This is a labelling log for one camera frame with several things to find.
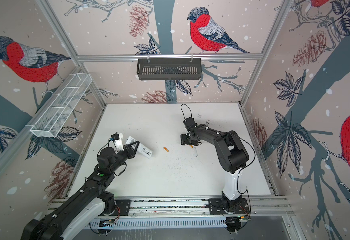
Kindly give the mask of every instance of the robotic arm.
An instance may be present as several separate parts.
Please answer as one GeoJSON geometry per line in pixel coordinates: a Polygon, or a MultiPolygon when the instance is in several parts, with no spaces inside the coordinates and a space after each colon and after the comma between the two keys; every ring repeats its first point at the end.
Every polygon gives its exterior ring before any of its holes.
{"type": "MultiPolygon", "coordinates": [[[[119,139],[118,134],[112,137],[119,139]]],[[[111,214],[115,210],[114,195],[105,189],[114,180],[115,171],[135,157],[138,146],[137,141],[124,145],[118,153],[112,147],[101,150],[99,163],[80,190],[40,221],[32,219],[21,240],[71,240],[99,214],[111,214]]]]}
{"type": "Polygon", "coordinates": [[[213,144],[219,163],[227,172],[220,205],[227,213],[241,211],[240,205],[244,201],[238,189],[241,178],[239,172],[246,166],[249,156],[238,134],[235,131],[217,131],[205,124],[197,125],[192,117],[184,119],[183,123],[188,133],[180,136],[181,144],[198,145],[200,140],[213,144]]]}

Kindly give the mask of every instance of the wallpaper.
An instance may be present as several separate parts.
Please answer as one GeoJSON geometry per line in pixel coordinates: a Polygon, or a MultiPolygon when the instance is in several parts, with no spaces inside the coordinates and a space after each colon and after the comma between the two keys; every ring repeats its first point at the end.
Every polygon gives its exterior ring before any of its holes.
{"type": "Polygon", "coordinates": [[[141,81],[136,62],[85,63],[107,103],[239,101],[256,61],[202,61],[200,80],[141,81]]]}
{"type": "MultiPolygon", "coordinates": [[[[33,0],[0,1],[0,156],[74,65],[33,0]]],[[[88,90],[56,138],[32,137],[0,176],[0,239],[20,239],[64,197],[101,111],[88,90]]]]}
{"type": "Polygon", "coordinates": [[[307,239],[350,239],[350,0],[295,0],[245,105],[307,239]]]}
{"type": "Polygon", "coordinates": [[[141,50],[136,46],[148,45],[151,37],[156,48],[150,54],[156,50],[161,54],[260,53],[281,3],[280,0],[49,2],[80,55],[136,54],[141,50]]]}

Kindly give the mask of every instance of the wire basket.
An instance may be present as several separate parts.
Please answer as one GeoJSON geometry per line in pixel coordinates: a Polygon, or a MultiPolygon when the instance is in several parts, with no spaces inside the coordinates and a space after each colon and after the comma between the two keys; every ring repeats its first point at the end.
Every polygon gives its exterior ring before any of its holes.
{"type": "Polygon", "coordinates": [[[199,80],[201,59],[154,58],[139,59],[137,74],[140,80],[199,80]]]}
{"type": "Polygon", "coordinates": [[[30,130],[36,137],[56,137],[71,112],[91,84],[92,78],[86,73],[72,75],[67,86],[57,95],[30,130]]]}

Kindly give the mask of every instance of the white tabletop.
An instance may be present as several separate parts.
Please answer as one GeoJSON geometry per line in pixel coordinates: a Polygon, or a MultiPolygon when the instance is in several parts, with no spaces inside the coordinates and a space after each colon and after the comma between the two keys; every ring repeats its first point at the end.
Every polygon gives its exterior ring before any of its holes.
{"type": "MultiPolygon", "coordinates": [[[[97,152],[115,132],[123,133],[123,143],[128,136],[132,136],[153,150],[150,159],[138,153],[135,158],[126,161],[125,172],[115,177],[107,188],[115,197],[221,195],[225,171],[219,164],[215,147],[205,141],[194,148],[180,144],[180,134],[187,132],[180,105],[107,105],[69,196],[84,184],[84,177],[92,173],[97,164],[97,152]]],[[[251,143],[237,103],[187,105],[197,124],[207,122],[212,129],[224,132],[234,130],[238,136],[251,143]]],[[[190,116],[186,106],[183,106],[183,111],[186,118],[190,116]]],[[[249,154],[249,164],[254,153],[245,142],[243,145],[249,154]]],[[[116,172],[119,173],[123,168],[120,167],[116,172]]],[[[247,185],[250,195],[270,194],[258,158],[242,173],[242,189],[247,185]]]]}

